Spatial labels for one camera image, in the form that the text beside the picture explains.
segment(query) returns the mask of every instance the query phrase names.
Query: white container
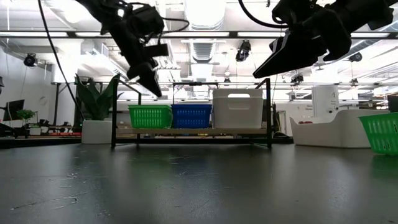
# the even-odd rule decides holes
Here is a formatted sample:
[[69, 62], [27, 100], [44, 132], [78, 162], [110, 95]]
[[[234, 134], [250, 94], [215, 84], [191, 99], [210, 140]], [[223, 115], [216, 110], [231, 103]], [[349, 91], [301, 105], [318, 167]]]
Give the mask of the white container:
[[82, 144], [111, 144], [112, 121], [84, 121]]
[[262, 90], [214, 90], [213, 127], [260, 129], [262, 102]]
[[29, 135], [39, 136], [42, 134], [42, 128], [29, 128]]
[[382, 110], [341, 110], [333, 121], [314, 124], [297, 124], [290, 118], [294, 144], [339, 148], [370, 148], [368, 137], [358, 117], [386, 114]]

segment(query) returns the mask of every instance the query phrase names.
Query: wooden shelf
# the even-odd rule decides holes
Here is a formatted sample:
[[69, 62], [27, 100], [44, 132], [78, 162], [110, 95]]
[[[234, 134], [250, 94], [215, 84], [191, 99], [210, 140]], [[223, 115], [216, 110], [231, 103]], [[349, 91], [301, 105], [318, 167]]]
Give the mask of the wooden shelf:
[[118, 134], [267, 134], [266, 129], [117, 129]]

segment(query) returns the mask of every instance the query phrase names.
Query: metal shelf frame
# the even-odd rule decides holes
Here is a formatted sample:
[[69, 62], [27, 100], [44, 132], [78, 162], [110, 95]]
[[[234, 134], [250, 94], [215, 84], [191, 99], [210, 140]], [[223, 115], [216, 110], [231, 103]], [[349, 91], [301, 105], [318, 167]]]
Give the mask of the metal shelf frame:
[[[141, 104], [141, 93], [137, 90], [135, 90], [133, 87], [129, 86], [127, 83], [120, 82], [121, 84], [127, 86], [131, 90], [135, 91], [136, 93], [139, 94], [139, 101], [138, 104]], [[137, 145], [140, 143], [143, 144], [249, 144], [249, 143], [261, 143], [265, 144], [269, 149], [272, 148], [272, 143], [273, 142], [279, 142], [279, 143], [292, 143], [292, 140], [289, 139], [288, 141], [281, 141], [280, 139], [272, 139], [272, 127], [271, 127], [271, 80], [269, 78], [266, 78], [264, 80], [264, 83], [266, 84], [266, 113], [267, 113], [267, 129], [266, 129], [266, 134], [264, 138], [242, 138], [242, 139], [220, 139], [220, 138], [211, 138], [211, 139], [141, 139], [140, 134], [146, 132], [145, 130], [140, 130], [140, 131], [134, 131], [134, 133], [137, 133], [137, 138], [131, 138], [131, 139], [117, 139], [116, 133], [117, 133], [117, 110], [118, 110], [118, 101], [117, 101], [117, 91], [118, 91], [118, 82], [114, 82], [114, 94], [113, 94], [113, 108], [112, 108], [112, 143], [111, 143], [111, 149], [114, 150], [115, 147], [117, 146], [117, 143], [136, 143]], [[198, 83], [198, 82], [193, 82], [193, 83], [173, 83], [173, 91], [174, 87], [177, 85], [190, 85], [190, 86], [197, 86], [197, 85], [216, 85], [217, 87], [219, 86], [219, 83]], [[215, 131], [214, 129], [209, 129], [209, 133], [215, 133], [219, 131]]]

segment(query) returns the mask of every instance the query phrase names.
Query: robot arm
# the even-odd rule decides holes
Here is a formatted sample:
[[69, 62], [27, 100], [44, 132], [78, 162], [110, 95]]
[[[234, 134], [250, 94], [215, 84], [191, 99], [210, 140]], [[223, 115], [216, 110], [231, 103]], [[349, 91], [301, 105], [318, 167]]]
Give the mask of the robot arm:
[[[272, 18], [287, 26], [273, 24], [273, 28], [288, 29], [285, 37], [270, 44], [272, 55], [253, 75], [262, 78], [311, 66], [327, 51], [329, 54], [324, 61], [341, 58], [351, 47], [350, 34], [365, 24], [372, 30], [390, 24], [393, 10], [389, 6], [397, 2], [336, 0], [321, 7], [316, 4], [317, 0], [280, 0], [272, 10]], [[239, 3], [252, 20], [261, 24], [248, 13], [242, 0]]]
[[[127, 76], [139, 76], [138, 83], [158, 97], [162, 96], [155, 79], [153, 57], [168, 56], [167, 44], [145, 47], [145, 41], [153, 35], [160, 35], [164, 29], [163, 18], [156, 8], [148, 4], [126, 3], [120, 0], [76, 0], [87, 8], [90, 14], [102, 24], [101, 34], [110, 33], [130, 65]], [[123, 17], [118, 11], [123, 10]]]

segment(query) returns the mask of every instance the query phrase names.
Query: white planter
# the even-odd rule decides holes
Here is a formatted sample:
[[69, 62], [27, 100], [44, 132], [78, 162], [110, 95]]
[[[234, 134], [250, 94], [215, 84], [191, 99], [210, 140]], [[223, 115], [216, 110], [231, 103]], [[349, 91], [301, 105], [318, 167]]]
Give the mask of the white planter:
[[29, 134], [32, 136], [38, 136], [42, 134], [41, 128], [29, 128]]
[[84, 121], [82, 144], [111, 144], [112, 121]]

